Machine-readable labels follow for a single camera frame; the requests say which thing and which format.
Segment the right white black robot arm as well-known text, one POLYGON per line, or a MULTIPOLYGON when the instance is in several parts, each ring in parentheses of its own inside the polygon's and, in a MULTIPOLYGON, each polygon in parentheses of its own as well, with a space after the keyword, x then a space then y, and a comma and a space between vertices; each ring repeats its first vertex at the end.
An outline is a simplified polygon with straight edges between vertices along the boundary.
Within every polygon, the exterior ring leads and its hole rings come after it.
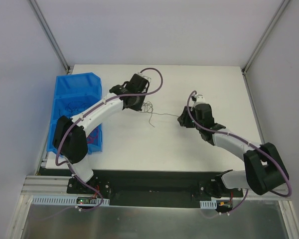
POLYGON ((177 120, 182 127, 197 129, 205 142, 227 150, 244 162, 244 170, 227 170, 212 180, 214 197, 224 197, 239 188, 258 195, 271 192, 281 197, 291 196, 288 172, 272 143, 255 144, 231 133, 214 121, 212 108, 206 103, 185 106, 177 120))

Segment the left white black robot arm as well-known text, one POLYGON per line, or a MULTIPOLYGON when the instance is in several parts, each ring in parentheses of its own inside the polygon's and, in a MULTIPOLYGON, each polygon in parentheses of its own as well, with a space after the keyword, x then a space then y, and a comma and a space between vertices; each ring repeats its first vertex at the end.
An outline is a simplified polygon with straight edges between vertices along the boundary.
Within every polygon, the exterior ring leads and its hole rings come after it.
POLYGON ((52 145, 57 149, 57 153, 66 158, 74 174, 80 178, 78 188, 83 193, 92 193, 96 184, 92 179, 93 170, 88 159, 88 135, 115 113, 124 109, 140 111, 145 96, 130 94, 146 93, 149 86, 149 78, 136 73, 129 81, 112 87, 104 98, 85 111, 70 118, 61 116, 58 119, 52 145), (61 149, 58 150, 64 134, 74 122, 78 123, 70 130, 61 149))

